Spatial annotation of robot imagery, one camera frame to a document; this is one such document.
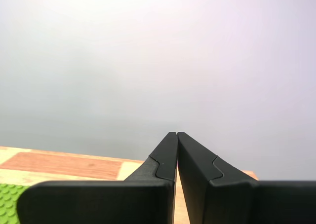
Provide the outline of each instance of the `light wood surface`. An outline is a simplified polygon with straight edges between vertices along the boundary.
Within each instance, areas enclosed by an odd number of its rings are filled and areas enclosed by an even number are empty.
[[[0,183],[30,186],[51,180],[124,180],[143,161],[0,147]],[[251,171],[243,171],[257,178]],[[189,224],[177,174],[175,224]]]

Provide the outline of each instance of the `white wall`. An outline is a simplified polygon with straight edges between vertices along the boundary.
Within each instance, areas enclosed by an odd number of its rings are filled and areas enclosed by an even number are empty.
[[[315,0],[0,0],[0,144],[146,159],[185,131],[316,179]]]

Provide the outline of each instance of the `wooden table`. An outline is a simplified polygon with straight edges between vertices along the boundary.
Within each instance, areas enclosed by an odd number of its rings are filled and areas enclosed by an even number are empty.
[[[0,147],[0,183],[31,186],[50,180],[124,180],[143,161],[73,153]],[[251,171],[244,171],[257,178]],[[189,224],[179,174],[175,224]]]

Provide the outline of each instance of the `green lego baseplate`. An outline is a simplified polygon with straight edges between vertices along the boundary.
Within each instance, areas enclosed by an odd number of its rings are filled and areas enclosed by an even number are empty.
[[[16,201],[29,186],[0,184],[0,224],[19,224]]]

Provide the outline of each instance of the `black plastic part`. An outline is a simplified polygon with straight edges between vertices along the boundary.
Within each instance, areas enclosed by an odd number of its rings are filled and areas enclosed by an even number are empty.
[[[155,150],[158,158],[166,164],[162,174],[175,174],[177,136],[169,133],[167,140],[163,141],[163,146],[159,145]],[[18,199],[20,223],[172,224],[175,179],[158,178],[156,172],[160,166],[149,157],[125,181],[39,183]]]
[[[175,132],[169,132],[155,150],[149,155],[159,163],[156,176],[174,181],[178,159],[178,138]]]
[[[191,224],[315,224],[316,182],[262,182],[178,133]]]

